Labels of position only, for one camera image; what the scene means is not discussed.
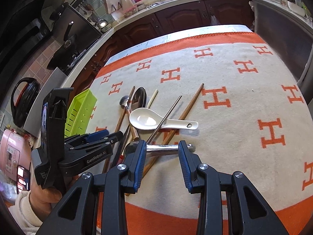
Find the black kettle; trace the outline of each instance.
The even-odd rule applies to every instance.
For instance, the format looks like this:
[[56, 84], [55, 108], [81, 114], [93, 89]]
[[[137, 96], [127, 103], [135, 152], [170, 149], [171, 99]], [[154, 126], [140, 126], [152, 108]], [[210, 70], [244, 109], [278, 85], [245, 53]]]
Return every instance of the black kettle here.
[[[14, 105], [14, 93], [19, 84], [26, 82], [27, 85], [21, 91], [16, 104]], [[26, 121], [28, 113], [37, 98], [40, 90], [40, 83], [34, 78], [23, 78], [15, 86], [11, 95], [11, 112], [13, 122], [17, 127], [22, 127]]]
[[65, 43], [54, 53], [47, 66], [48, 70], [54, 70], [57, 67], [59, 67], [60, 70], [64, 70], [66, 66], [71, 63], [73, 57], [77, 55], [77, 35], [73, 34], [71, 37], [68, 36], [73, 24], [74, 22], [72, 21], [67, 26], [63, 38]]

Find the metal bolt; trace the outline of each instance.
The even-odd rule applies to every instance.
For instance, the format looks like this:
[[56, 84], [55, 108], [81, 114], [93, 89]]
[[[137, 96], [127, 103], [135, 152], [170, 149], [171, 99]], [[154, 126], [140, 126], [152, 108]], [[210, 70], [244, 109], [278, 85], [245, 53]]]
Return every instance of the metal bolt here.
[[234, 174], [239, 179], [244, 177], [244, 174], [241, 171], [236, 171]]
[[124, 169], [126, 169], [126, 165], [125, 164], [119, 164], [118, 166], [117, 166], [117, 169], [119, 169], [119, 170], [124, 170]]
[[208, 169], [209, 166], [208, 166], [207, 164], [200, 164], [200, 165], [199, 165], [199, 168], [200, 168], [200, 169]]
[[85, 172], [85, 173], [82, 174], [81, 177], [82, 177], [83, 179], [88, 179], [88, 178], [91, 177], [91, 173], [90, 173], [90, 172]]

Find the human hand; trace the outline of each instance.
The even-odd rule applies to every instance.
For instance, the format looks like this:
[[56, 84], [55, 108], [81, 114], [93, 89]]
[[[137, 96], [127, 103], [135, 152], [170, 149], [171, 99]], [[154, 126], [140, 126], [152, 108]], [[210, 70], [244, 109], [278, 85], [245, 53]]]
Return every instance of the human hand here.
[[[76, 182], [79, 176], [73, 177], [72, 181], [68, 184], [67, 190]], [[30, 182], [30, 195], [29, 202], [35, 215], [44, 221], [52, 211], [51, 203], [58, 203], [62, 198], [62, 194], [54, 187], [42, 189], [37, 185], [34, 174]]]

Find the smartphone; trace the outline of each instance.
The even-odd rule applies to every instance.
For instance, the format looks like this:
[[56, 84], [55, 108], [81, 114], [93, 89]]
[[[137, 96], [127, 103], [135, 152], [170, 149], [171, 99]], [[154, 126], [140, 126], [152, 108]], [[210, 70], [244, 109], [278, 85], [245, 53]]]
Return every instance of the smartphone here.
[[30, 190], [30, 171], [21, 165], [18, 166], [16, 183], [18, 193]]

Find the dish rack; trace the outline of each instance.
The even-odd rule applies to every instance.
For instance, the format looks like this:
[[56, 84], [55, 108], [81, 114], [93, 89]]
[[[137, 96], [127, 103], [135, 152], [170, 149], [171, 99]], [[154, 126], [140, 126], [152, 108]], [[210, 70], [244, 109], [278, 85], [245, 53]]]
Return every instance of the dish rack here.
[[90, 89], [87, 89], [74, 97], [67, 111], [64, 131], [65, 137], [86, 133], [90, 116], [96, 102], [97, 98], [94, 97]]

